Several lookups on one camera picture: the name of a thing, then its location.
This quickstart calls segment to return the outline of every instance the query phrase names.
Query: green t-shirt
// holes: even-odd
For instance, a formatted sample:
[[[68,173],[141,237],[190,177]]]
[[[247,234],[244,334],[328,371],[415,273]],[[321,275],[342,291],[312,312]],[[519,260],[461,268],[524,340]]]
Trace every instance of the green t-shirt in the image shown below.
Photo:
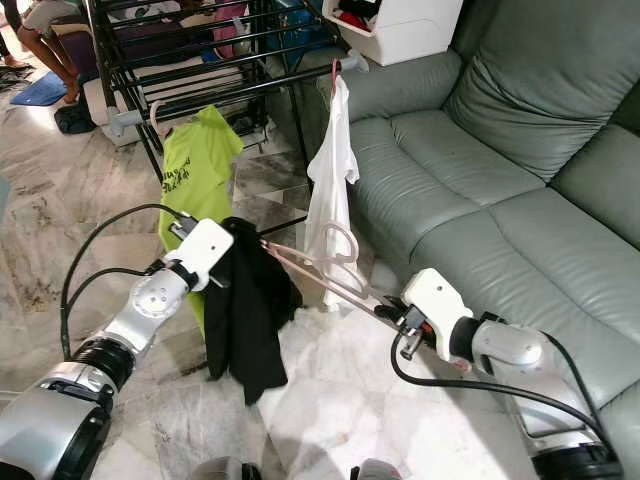
[[[225,182],[231,176],[231,161],[244,145],[214,106],[200,110],[196,120],[175,127],[164,142],[162,203],[196,219],[221,222],[231,216],[231,202]],[[160,214],[159,234],[167,251],[180,245],[168,228],[174,221],[167,212]],[[189,294],[189,302],[203,330],[204,298]]]

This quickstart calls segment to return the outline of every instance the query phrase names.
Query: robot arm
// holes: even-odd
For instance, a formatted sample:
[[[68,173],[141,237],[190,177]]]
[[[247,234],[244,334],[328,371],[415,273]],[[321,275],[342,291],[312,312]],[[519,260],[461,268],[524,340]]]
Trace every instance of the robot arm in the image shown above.
[[[558,400],[589,415],[581,392],[560,374],[557,350],[543,333],[498,321],[478,321],[460,294],[434,269],[422,270],[402,299],[409,308],[397,322],[416,336],[402,352],[411,355],[432,330],[435,350],[447,362],[470,362],[497,383]],[[543,479],[623,478],[615,454],[574,416],[534,400],[509,396],[507,406]]]
[[[233,243],[214,221],[196,222],[164,267],[134,285],[124,308],[88,338],[71,361],[56,365],[0,415],[0,478],[84,480],[110,426],[118,392],[155,334]]]

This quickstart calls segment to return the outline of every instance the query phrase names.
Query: clothes drying rack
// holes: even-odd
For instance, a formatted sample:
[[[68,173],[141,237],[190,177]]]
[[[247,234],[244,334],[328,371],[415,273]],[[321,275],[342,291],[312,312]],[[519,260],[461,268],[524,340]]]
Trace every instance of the clothes drying rack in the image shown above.
[[[155,120],[161,122],[192,115],[208,105],[224,107],[244,102],[248,105],[248,118],[251,120],[253,132],[260,129],[265,132],[267,123],[265,97],[280,88],[287,88],[300,151],[306,168],[309,158],[304,145],[299,107],[293,85],[305,79],[330,73],[332,65],[302,70],[291,69],[286,56],[292,52],[303,53],[313,48],[335,45],[349,52],[350,55],[338,62],[338,69],[346,70],[356,67],[367,69],[366,62],[357,52],[349,49],[349,45],[344,42],[335,25],[325,20],[322,13],[309,0],[299,0],[297,4],[287,8],[277,8],[273,0],[227,0],[224,3],[216,0],[217,3],[203,3],[183,8],[178,12],[141,18],[113,21],[108,16],[110,12],[152,5],[159,1],[87,0],[87,16],[93,32],[98,71],[112,132],[120,136],[126,127],[135,127],[154,172],[162,183],[162,170],[158,162],[162,155],[162,142],[153,126],[153,114],[155,114]],[[219,8],[232,5],[246,5],[245,14],[232,19],[212,20],[209,23],[176,29],[168,33],[143,33],[137,36],[134,34],[134,36],[127,35],[125,39],[118,34],[121,29],[149,25],[153,22],[177,21],[194,14],[211,14]],[[288,24],[287,14],[305,9],[312,14],[310,21]],[[236,28],[235,37],[214,40],[212,34],[214,29],[232,26]],[[310,27],[325,29],[329,33],[328,39],[285,46],[284,35],[287,32],[301,31]],[[130,58],[126,53],[128,47],[139,46],[143,42],[157,42],[169,35],[186,35],[189,41],[184,46],[142,57]],[[278,48],[273,48],[273,42],[269,42],[271,45],[269,47],[267,43],[269,36],[277,37]],[[176,56],[198,56],[214,48],[240,43],[243,44],[245,53],[231,58],[176,68],[162,73],[139,73],[142,67],[168,63],[168,59]],[[281,58],[284,67],[281,75],[273,77],[269,74],[266,65],[269,57]],[[234,68],[234,73],[229,72],[230,68]],[[187,93],[175,93],[177,86],[188,86],[190,90]],[[127,107],[126,111],[118,109],[114,93],[116,91],[122,95]]]

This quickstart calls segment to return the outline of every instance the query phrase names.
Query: person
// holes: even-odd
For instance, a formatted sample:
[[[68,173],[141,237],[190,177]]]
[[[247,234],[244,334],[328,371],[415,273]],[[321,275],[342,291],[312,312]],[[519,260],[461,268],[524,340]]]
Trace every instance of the person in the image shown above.
[[[79,14],[77,4],[72,1],[38,0],[18,29],[18,39],[66,85],[65,103],[73,103],[78,96],[78,70],[51,30],[51,22],[59,17]]]
[[[22,21],[20,20],[20,13],[18,12],[18,5],[16,4],[16,0],[0,0],[2,6],[4,7],[4,16],[13,28],[13,31],[18,34],[18,29],[22,25]],[[0,57],[4,60],[4,64],[7,67],[11,68],[25,68],[28,65],[24,62],[16,60],[16,58],[11,54],[7,44],[2,38],[2,34],[0,34]]]

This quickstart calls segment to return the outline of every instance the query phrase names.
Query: black jacket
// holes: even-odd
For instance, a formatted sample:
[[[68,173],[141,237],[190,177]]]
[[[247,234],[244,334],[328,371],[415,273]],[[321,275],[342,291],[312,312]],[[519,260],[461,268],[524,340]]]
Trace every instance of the black jacket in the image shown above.
[[[287,383],[278,330],[293,319],[302,295],[280,262],[262,248],[255,225],[229,217],[222,226],[234,243],[211,270],[229,286],[210,282],[205,289],[207,364],[214,379],[228,367],[250,405],[266,388]]]

